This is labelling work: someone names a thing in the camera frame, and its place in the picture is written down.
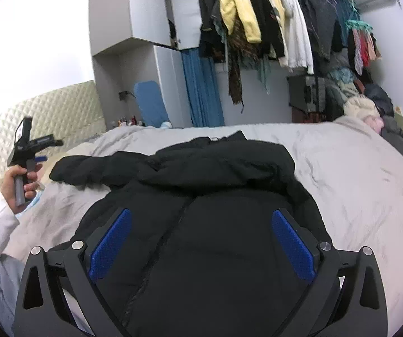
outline blue rubber pad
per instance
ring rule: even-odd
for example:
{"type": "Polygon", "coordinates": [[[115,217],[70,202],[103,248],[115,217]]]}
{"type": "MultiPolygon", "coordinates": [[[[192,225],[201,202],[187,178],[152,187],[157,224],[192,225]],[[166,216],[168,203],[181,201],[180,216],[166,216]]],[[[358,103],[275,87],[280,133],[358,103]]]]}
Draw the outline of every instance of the blue rubber pad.
{"type": "Polygon", "coordinates": [[[105,277],[130,232],[131,213],[125,209],[91,254],[89,277],[93,283],[105,277]]]}
{"type": "Polygon", "coordinates": [[[297,276],[311,283],[315,278],[313,256],[279,210],[272,215],[272,229],[297,276]]]}

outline jacket zipper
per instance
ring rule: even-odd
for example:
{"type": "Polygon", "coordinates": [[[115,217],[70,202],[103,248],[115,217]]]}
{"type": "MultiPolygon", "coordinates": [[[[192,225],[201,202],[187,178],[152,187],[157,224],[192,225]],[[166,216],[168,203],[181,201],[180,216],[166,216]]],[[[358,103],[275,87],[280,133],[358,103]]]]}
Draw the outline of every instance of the jacket zipper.
{"type": "Polygon", "coordinates": [[[170,236],[173,234],[177,225],[183,219],[183,215],[186,211],[186,208],[189,206],[189,204],[191,202],[192,202],[192,199],[190,201],[187,201],[184,204],[183,208],[180,210],[180,217],[178,218],[178,221],[166,231],[166,233],[161,237],[160,241],[158,242],[156,251],[155,251],[154,255],[152,256],[151,261],[149,262],[147,272],[145,273],[144,278],[142,279],[141,285],[138,287],[138,289],[133,294],[133,296],[130,298],[130,300],[127,304],[124,316],[121,320],[122,326],[124,326],[125,328],[127,327],[128,323],[130,322],[131,312],[133,311],[135,302],[137,301],[138,297],[144,292],[145,288],[147,287],[148,279],[150,278],[150,274],[151,274],[151,271],[153,270],[153,267],[159,261],[162,250],[167,245],[167,241],[169,240],[170,236]]]}

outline yellow object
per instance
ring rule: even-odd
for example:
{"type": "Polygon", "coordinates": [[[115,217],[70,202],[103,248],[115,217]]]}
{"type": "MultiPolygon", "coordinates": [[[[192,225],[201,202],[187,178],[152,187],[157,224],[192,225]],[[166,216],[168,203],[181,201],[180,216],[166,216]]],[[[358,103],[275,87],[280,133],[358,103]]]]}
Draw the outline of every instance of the yellow object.
{"type": "Polygon", "coordinates": [[[229,35],[233,32],[234,21],[238,14],[248,43],[261,43],[261,31],[250,0],[220,0],[220,13],[229,35]]]}
{"type": "Polygon", "coordinates": [[[286,24],[286,9],[283,7],[283,4],[281,0],[273,0],[275,2],[275,6],[277,7],[278,12],[280,13],[280,25],[281,25],[281,30],[283,31],[283,34],[285,32],[284,27],[286,24]]]}

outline red clothing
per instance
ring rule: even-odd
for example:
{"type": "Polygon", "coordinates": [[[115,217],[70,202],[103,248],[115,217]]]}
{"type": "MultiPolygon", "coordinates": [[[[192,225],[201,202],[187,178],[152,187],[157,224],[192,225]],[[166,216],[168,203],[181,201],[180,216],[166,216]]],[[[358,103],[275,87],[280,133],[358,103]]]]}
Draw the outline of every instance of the red clothing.
{"type": "Polygon", "coordinates": [[[361,57],[363,59],[364,67],[368,67],[370,63],[369,47],[367,45],[366,33],[362,30],[358,31],[359,39],[361,40],[361,57]]]}

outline black coat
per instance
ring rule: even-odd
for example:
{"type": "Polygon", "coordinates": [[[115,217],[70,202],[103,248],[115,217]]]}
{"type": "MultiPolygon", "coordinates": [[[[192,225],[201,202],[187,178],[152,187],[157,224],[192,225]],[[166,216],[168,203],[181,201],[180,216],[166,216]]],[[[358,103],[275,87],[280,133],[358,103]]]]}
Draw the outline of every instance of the black coat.
{"type": "Polygon", "coordinates": [[[270,44],[277,57],[284,57],[284,43],[280,25],[269,0],[251,0],[261,30],[261,53],[269,54],[270,44]]]}
{"type": "Polygon", "coordinates": [[[307,287],[273,236],[272,213],[285,208],[331,242],[294,169],[283,146],[241,132],[154,156],[65,157],[50,178],[112,191],[56,249],[129,209],[129,236],[96,285],[132,336],[272,336],[307,287]]]}
{"type": "Polygon", "coordinates": [[[225,55],[225,45],[216,31],[211,17],[216,1],[218,0],[198,0],[201,13],[199,56],[213,57],[215,60],[219,60],[221,55],[225,55]]]}

